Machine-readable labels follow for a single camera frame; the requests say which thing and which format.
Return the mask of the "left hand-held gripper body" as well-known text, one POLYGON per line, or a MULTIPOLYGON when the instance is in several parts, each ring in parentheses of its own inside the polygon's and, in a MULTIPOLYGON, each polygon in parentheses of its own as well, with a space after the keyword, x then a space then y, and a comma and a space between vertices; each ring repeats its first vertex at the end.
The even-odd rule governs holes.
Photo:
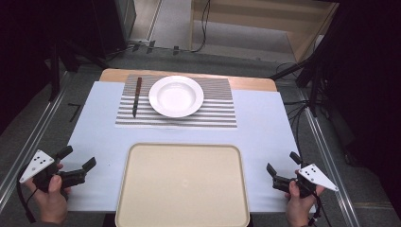
POLYGON ((54 175, 61 177, 62 189, 85 183, 87 172, 82 168, 72 171, 60 171, 58 168, 60 161, 60 159, 56 158, 56 153, 49 155, 38 149, 27 167, 23 170, 19 183, 32 180, 36 187, 43 192, 48 191, 50 180, 54 175))

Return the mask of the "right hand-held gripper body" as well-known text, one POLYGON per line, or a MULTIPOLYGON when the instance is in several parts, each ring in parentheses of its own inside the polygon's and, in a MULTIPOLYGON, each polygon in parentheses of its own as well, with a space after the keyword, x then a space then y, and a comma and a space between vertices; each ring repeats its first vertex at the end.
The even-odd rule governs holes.
POLYGON ((292 179, 278 176, 275 170, 272 171, 272 187, 274 189, 288 193, 291 181, 294 181, 298 185, 302 199, 312 195, 316 191, 317 185, 335 192, 339 190, 315 164, 310 164, 299 169, 296 177, 292 179))

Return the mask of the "person's right hand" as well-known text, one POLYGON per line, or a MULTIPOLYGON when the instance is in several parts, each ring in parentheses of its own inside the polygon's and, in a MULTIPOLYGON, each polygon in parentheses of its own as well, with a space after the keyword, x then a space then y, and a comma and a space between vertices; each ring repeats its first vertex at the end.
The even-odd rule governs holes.
POLYGON ((286 194, 288 204, 286 208, 286 217, 289 227, 307 227, 309 222, 309 211, 316 202, 316 198, 310 195, 305 198, 300 197, 299 186, 291 181, 289 183, 289 192, 286 194))

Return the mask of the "person's left hand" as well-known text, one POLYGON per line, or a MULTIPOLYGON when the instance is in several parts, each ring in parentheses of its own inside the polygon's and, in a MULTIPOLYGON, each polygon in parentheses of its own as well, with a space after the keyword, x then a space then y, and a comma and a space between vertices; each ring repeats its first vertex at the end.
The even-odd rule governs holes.
POLYGON ((40 221, 62 227, 67 218, 67 200, 61 194, 61 177, 54 175, 49 183, 48 191, 36 188, 32 180, 25 185, 34 193, 33 197, 40 210, 40 221))

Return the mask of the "light blue table sheet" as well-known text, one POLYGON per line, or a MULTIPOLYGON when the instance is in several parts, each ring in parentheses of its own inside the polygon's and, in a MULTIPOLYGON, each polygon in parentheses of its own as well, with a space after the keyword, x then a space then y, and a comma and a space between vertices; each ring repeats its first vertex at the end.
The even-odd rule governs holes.
POLYGON ((266 165, 291 178, 298 166, 289 158, 297 149, 278 92, 233 90, 237 128, 118 128, 114 125, 124 84, 97 82, 86 100, 68 142, 73 153, 66 168, 94 157, 86 182, 72 189, 68 208, 78 212, 113 212, 118 202, 127 153, 137 143, 233 145, 242 156, 248 204, 253 213, 286 210, 284 193, 272 188, 266 165))

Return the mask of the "grey striped placemat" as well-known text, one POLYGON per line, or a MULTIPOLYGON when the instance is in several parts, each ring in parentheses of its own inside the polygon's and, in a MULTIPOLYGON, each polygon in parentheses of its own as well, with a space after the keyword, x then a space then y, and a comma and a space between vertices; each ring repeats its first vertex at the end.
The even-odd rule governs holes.
POLYGON ((217 129, 237 128, 235 104, 228 79, 194 78, 203 90, 204 101, 200 108, 185 117, 166 117, 157 113, 148 100, 151 86, 162 79, 156 76, 134 76, 126 79, 119 101, 115 125, 118 128, 160 128, 160 129, 217 129), (142 87, 137 115, 133 118, 131 110, 135 97, 137 79, 141 77, 142 87))

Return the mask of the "black metal stand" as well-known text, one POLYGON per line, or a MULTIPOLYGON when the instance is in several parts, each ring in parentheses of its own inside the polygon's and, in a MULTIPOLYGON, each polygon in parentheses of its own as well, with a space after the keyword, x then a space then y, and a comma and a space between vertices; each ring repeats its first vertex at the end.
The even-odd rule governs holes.
POLYGON ((54 39, 50 44, 50 84, 51 95, 49 100, 53 101, 56 96, 61 92, 61 77, 60 77, 60 64, 62 61, 64 67, 68 71, 77 72, 79 63, 75 55, 79 54, 91 63, 94 63, 101 69, 107 69, 108 65, 91 54, 88 50, 75 44, 72 41, 54 39))
POLYGON ((289 68, 270 76, 270 79, 276 81, 291 73, 301 70, 301 74, 296 78, 296 85, 298 88, 305 88, 309 82, 312 82, 312 88, 306 106, 312 112, 313 116, 316 115, 318 83, 323 75, 323 62, 331 44, 337 39, 337 37, 337 31, 329 30, 324 35, 318 47, 306 60, 303 60, 300 63, 295 63, 289 68))

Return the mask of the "beige plastic tray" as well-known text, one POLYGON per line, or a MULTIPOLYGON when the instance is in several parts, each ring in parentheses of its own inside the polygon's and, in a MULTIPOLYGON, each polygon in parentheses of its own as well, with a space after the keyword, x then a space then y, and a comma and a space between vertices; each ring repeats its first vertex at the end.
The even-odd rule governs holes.
POLYGON ((117 227, 247 227, 242 160, 234 146, 137 144, 128 154, 117 227))

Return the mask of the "white deep plate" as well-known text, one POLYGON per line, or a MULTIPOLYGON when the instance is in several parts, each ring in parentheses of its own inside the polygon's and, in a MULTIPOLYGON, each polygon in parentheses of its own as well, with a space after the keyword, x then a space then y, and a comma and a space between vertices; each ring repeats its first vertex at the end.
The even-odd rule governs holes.
POLYGON ((170 76, 159 79, 151 86, 148 100, 157 113, 178 118, 195 113, 204 101, 204 93, 193 79, 170 76))

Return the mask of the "light wooden shelf unit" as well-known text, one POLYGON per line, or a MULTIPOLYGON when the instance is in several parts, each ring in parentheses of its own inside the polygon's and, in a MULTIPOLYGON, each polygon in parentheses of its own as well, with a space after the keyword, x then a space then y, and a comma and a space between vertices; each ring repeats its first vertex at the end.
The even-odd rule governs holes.
POLYGON ((189 44, 201 42, 201 21, 210 54, 271 61, 302 61, 329 27, 338 5, 322 0, 191 0, 189 44))

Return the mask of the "dark cabinet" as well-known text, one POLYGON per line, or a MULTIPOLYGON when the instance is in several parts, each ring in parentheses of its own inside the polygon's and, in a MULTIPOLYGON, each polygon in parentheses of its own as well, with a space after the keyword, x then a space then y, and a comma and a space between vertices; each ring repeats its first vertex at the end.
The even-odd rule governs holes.
POLYGON ((134 0, 92 0, 92 3, 101 57, 125 49, 136 20, 134 0))

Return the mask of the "metal floor rail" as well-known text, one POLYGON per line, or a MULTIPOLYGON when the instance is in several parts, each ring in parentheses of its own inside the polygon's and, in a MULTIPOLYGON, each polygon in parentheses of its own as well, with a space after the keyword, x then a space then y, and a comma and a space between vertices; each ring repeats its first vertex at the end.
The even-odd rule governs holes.
POLYGON ((331 150, 328 147, 326 140, 323 136, 323 132, 321 126, 319 124, 319 120, 315 117, 311 111, 306 112, 306 118, 309 124, 309 127, 312 130, 315 141, 317 143, 317 147, 323 159, 323 164, 325 170, 327 172, 330 180, 338 187, 338 191, 335 193, 341 213, 344 217, 345 223, 347 227, 360 227, 360 223, 354 209, 354 206, 351 202, 351 199, 348 195, 348 192, 345 188, 345 185, 341 179, 340 173, 335 165, 333 160, 331 150))
POLYGON ((61 74, 61 90, 52 101, 46 85, 0 135, 0 214, 15 188, 19 169, 37 149, 73 77, 68 72, 61 74))

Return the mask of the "brown-handled knife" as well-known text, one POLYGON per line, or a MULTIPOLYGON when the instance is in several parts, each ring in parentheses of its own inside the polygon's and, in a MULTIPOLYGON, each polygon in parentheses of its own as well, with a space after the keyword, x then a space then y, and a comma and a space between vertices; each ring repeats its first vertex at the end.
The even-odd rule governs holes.
POLYGON ((142 87, 142 78, 139 77, 136 81, 136 87, 135 87, 135 97, 134 97, 134 101, 133 101, 133 105, 132 105, 132 116, 133 118, 136 117, 137 115, 137 109, 138 109, 138 103, 139 103, 139 97, 140 97, 140 93, 141 93, 141 87, 142 87))

